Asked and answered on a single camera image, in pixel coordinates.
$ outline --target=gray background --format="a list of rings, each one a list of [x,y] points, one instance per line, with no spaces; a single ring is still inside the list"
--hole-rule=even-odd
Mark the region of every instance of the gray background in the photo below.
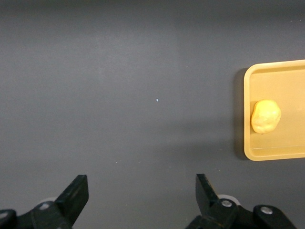
[[[0,206],[25,213],[87,174],[76,229],[183,229],[205,173],[302,228],[304,159],[243,153],[244,72],[298,59],[304,1],[2,0]]]

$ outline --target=yellow dough ball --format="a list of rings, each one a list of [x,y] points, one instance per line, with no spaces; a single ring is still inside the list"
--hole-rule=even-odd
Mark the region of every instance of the yellow dough ball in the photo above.
[[[275,130],[281,119],[281,109],[276,101],[264,99],[254,106],[251,124],[255,132],[267,134]]]

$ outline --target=gray table surface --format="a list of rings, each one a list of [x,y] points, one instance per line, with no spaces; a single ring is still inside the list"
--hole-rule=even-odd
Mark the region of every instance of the gray table surface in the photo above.
[[[87,174],[75,229],[183,229],[195,174],[305,225],[304,159],[243,153],[243,77],[305,59],[305,2],[0,2],[0,206]]]

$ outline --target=yellow tray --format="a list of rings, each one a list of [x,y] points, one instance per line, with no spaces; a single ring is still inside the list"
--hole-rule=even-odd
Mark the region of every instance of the yellow tray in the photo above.
[[[273,99],[282,111],[276,129],[251,126],[256,102]],[[305,60],[262,63],[244,75],[244,152],[253,161],[305,157]]]

